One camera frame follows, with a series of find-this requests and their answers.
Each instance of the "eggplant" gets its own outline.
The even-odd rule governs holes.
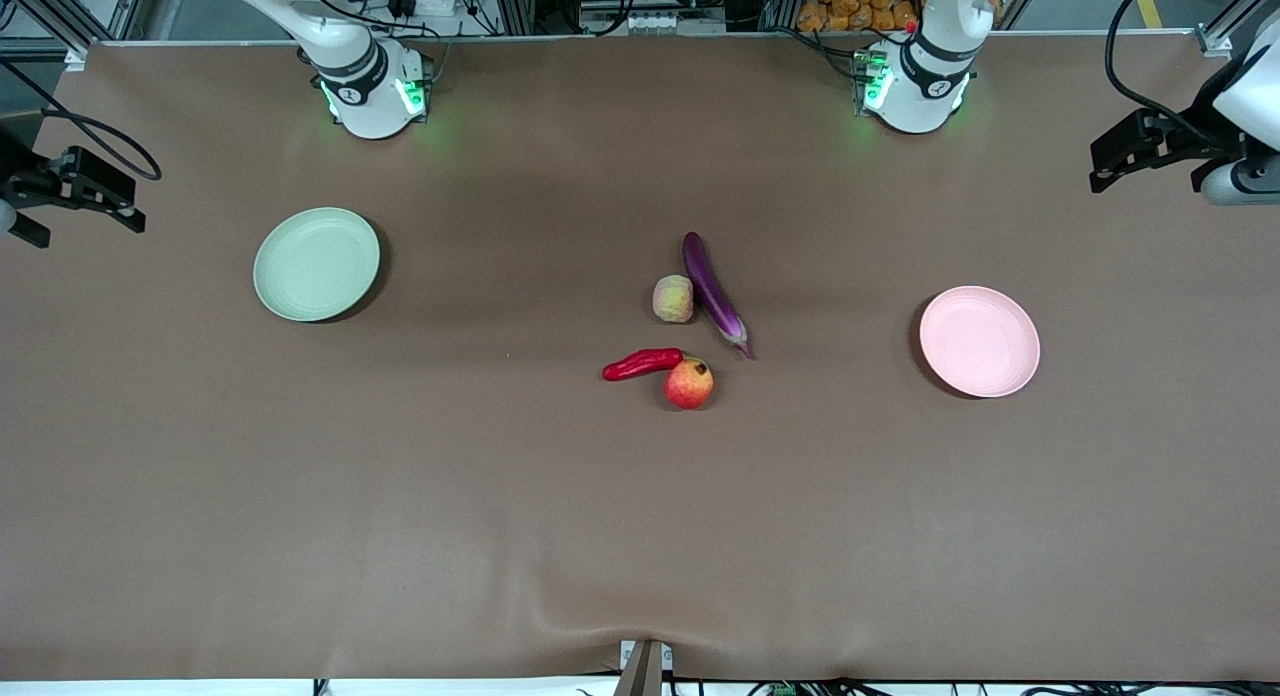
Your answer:
[[[741,351],[744,357],[754,360],[755,356],[751,354],[751,347],[746,342],[746,324],[737,317],[733,304],[728,303],[728,297],[724,296],[719,281],[716,280],[712,264],[707,260],[707,246],[703,244],[703,237],[694,234],[694,232],[685,234],[681,251],[685,255],[685,273],[689,280],[694,281],[695,298],[700,301],[708,313],[712,313],[712,321],[716,322],[724,340]]]

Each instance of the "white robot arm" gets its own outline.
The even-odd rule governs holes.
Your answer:
[[[1128,173],[1202,159],[1192,189],[1211,203],[1280,203],[1280,12],[1178,116],[1140,107],[1094,139],[1093,193]]]
[[[320,74],[329,111],[361,139],[385,139],[426,116],[429,61],[378,38],[321,0],[242,0],[288,31]]]
[[[876,68],[864,109],[909,134],[941,127],[960,107],[969,65],[993,20],[988,0],[924,0],[915,35],[872,46]]]

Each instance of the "red chili pepper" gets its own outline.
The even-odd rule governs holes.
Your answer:
[[[623,377],[668,371],[685,360],[681,349],[640,349],[630,357],[607,365],[600,372],[605,381],[622,381]]]

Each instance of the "green led light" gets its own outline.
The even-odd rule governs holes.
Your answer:
[[[330,93],[329,86],[325,84],[324,81],[320,82],[320,91],[324,93],[324,100],[329,102],[329,113],[332,113],[334,118],[338,118],[338,104],[333,102],[333,93]]]
[[[422,86],[415,84],[415,82],[403,82],[397,78],[396,90],[401,95],[404,107],[408,113],[417,114],[422,111]]]
[[[870,84],[867,87],[867,106],[873,109],[882,107],[882,105],[884,105],[884,95],[888,93],[888,87],[892,84],[892,68],[882,67],[879,73],[877,73]]]
[[[964,87],[965,86],[969,86],[969,74],[968,73],[965,74],[965,77],[963,78],[963,81],[960,81],[960,86],[956,86],[956,100],[954,100],[954,102],[951,102],[951,111],[955,111],[955,109],[960,107],[960,104],[964,104]]]

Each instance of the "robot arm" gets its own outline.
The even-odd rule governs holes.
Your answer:
[[[329,111],[362,139],[385,139],[426,116],[430,61],[321,0],[242,0],[288,31],[319,73]]]
[[[1093,141],[1093,193],[1128,173],[1198,159],[1192,189],[1211,203],[1280,203],[1280,12],[1258,29],[1249,52],[1211,75],[1179,116],[1212,143],[1140,107]]]
[[[105,212],[134,234],[146,232],[147,217],[133,203],[134,182],[81,146],[60,157],[45,159],[0,125],[0,228],[38,249],[49,248],[49,228],[19,209],[55,205]]]
[[[991,35],[988,0],[924,0],[919,31],[872,46],[878,64],[863,107],[896,130],[924,134],[960,107],[969,67]]]

